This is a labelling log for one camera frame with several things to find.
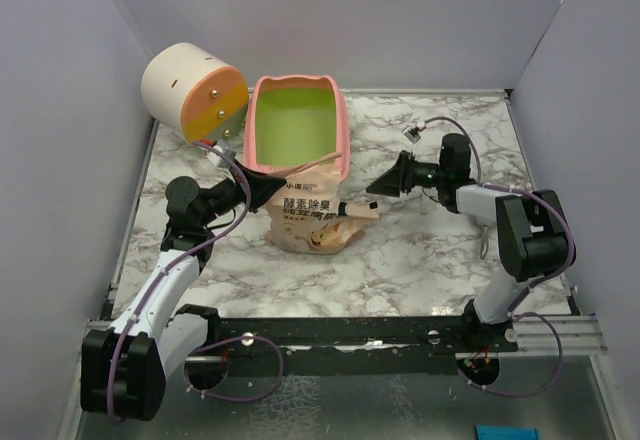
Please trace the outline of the beige cat litter bag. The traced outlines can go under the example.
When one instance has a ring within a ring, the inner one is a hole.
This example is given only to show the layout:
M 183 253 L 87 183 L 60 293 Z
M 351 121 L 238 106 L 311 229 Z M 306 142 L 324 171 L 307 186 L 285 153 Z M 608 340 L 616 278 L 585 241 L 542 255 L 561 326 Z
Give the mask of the beige cat litter bag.
M 379 219 L 377 203 L 339 198 L 341 157 L 334 152 L 271 174 L 285 186 L 264 205 L 270 244 L 289 252 L 333 255 L 362 238 L 364 228 Z

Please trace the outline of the clear plastic litter scoop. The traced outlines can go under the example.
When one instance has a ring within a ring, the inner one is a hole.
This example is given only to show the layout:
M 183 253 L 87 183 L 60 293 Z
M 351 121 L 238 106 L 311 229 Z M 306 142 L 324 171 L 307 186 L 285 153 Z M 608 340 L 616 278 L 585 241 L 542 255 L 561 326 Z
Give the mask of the clear plastic litter scoop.
M 424 188 L 422 188 L 421 195 L 420 195 L 420 208 L 419 208 L 419 212 L 421 215 L 426 215 L 429 213 L 430 203 L 438 204 L 439 201 L 435 196 L 430 195 Z M 479 232 L 478 256 L 481 261 L 484 261 L 489 252 L 491 225 L 488 223 L 485 223 L 483 220 L 475 216 L 469 216 L 469 221 L 476 227 L 476 229 Z

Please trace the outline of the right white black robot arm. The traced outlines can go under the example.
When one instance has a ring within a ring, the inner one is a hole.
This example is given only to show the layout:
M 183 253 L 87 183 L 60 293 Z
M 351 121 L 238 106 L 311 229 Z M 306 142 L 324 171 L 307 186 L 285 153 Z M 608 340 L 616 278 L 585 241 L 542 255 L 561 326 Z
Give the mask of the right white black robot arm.
M 481 351 L 504 332 L 532 289 L 574 263 L 576 247 L 554 191 L 481 183 L 471 177 L 475 154 L 468 136 L 447 134 L 436 164 L 420 162 L 413 153 L 402 151 L 366 191 L 399 197 L 417 187 L 433 188 L 438 203 L 449 212 L 496 227 L 501 269 L 460 316 L 460 342 L 468 350 Z

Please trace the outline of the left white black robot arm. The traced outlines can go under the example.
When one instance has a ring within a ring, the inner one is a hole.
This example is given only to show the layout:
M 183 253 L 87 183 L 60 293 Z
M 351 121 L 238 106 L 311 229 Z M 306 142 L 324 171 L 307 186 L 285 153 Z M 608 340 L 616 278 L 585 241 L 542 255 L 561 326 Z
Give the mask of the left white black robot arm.
M 219 239 L 210 223 L 238 206 L 257 211 L 286 181 L 237 161 L 230 170 L 231 177 L 210 188 L 188 176 L 167 185 L 168 222 L 156 266 L 129 307 L 106 329 L 91 329 L 83 339 L 83 411 L 106 414 L 114 422 L 149 421 L 160 409 L 168 378 L 190 354 L 231 344 L 222 336 L 216 309 L 177 303 Z

